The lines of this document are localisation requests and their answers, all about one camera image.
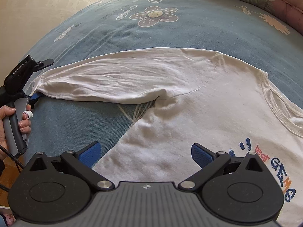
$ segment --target gray handle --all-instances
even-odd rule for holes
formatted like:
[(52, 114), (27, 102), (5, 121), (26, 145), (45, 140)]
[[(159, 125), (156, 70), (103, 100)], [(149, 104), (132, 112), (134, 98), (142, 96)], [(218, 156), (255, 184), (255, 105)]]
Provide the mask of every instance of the gray handle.
[(27, 98), (20, 98), (13, 103), (16, 112), (9, 117), (3, 119), (3, 127), (6, 142), (9, 151), (15, 157), (19, 157), (27, 150), (28, 138), (27, 134), (23, 134), (19, 130), (18, 123), (22, 120), (22, 114), (26, 111), (28, 104)]

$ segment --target metal screw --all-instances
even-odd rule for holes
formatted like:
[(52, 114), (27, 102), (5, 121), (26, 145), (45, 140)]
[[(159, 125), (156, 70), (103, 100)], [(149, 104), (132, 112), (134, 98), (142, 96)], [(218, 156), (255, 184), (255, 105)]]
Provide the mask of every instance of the metal screw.
[(192, 189), (196, 186), (196, 184), (192, 181), (183, 181), (180, 185), (184, 189)]
[(103, 189), (108, 189), (109, 187), (112, 186), (112, 182), (107, 181), (107, 180), (102, 180), (97, 183), (97, 186)]

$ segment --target blue bedsheet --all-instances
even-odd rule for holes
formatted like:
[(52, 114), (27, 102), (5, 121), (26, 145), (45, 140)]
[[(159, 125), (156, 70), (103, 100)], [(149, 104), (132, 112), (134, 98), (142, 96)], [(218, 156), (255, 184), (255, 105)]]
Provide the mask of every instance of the blue bedsheet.
[[(29, 53), (36, 60), (53, 58), (54, 68), (150, 47), (201, 48), (234, 56), (268, 72), (270, 80), (303, 108), (303, 36), (239, 0), (101, 0), (50, 31)], [(25, 86), (27, 94), (38, 74)], [(55, 156), (79, 150), (92, 141), (101, 143), (104, 155), (152, 105), (43, 97), (34, 109), (25, 159), (36, 151)]]

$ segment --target person's hand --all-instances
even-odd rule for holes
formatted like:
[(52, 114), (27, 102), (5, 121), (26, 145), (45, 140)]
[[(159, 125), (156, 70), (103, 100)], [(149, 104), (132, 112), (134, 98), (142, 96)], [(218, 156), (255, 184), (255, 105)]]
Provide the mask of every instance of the person's hand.
[[(27, 105), (26, 110), (30, 111), (31, 105)], [(8, 106), (2, 106), (0, 108), (0, 145), (7, 150), (9, 150), (9, 148), (6, 143), (2, 120), (5, 118), (5, 116), (13, 115), (15, 113), (15, 111), (16, 111), (15, 108), (11, 108)], [(23, 120), (19, 122), (19, 129), (22, 133), (30, 134), (31, 133), (31, 121), (27, 120), (27, 118), (28, 118), (28, 115), (23, 114), (23, 116), (22, 116)], [(4, 160), (6, 157), (7, 157), (7, 154), (4, 153), (2, 150), (0, 150), (0, 160)]]

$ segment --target blue gripper pad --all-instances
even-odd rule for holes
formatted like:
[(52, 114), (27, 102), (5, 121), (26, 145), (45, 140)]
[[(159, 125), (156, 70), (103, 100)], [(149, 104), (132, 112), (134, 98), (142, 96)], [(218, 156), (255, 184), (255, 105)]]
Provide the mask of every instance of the blue gripper pad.
[(97, 142), (89, 149), (79, 154), (78, 160), (88, 167), (92, 167), (101, 156), (101, 144)]
[(32, 100), (37, 100), (37, 99), (39, 99), (39, 98), (42, 97), (42, 96), (44, 96), (44, 94), (42, 94), (41, 92), (36, 92), (35, 94), (33, 94), (33, 95), (31, 96), (31, 99), (32, 99)]
[(199, 148), (196, 144), (191, 147), (192, 159), (201, 167), (207, 166), (214, 160), (213, 156)]

